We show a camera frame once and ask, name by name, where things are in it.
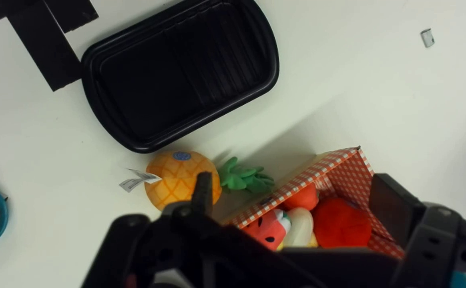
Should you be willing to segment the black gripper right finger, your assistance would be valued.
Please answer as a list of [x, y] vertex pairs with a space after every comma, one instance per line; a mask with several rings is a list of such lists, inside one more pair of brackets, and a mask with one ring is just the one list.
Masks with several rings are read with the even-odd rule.
[[466, 220], [422, 202], [386, 174], [372, 180], [369, 209], [404, 250], [393, 288], [466, 288]]

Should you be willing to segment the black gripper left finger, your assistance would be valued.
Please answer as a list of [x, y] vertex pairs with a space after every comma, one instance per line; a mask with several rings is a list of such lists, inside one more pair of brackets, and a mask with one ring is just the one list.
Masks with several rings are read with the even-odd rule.
[[156, 288], [162, 273], [180, 273], [194, 288], [269, 288], [271, 257], [233, 226], [220, 226], [212, 209], [210, 174], [196, 177], [188, 202], [169, 206], [157, 222], [117, 218], [90, 266], [82, 288]]

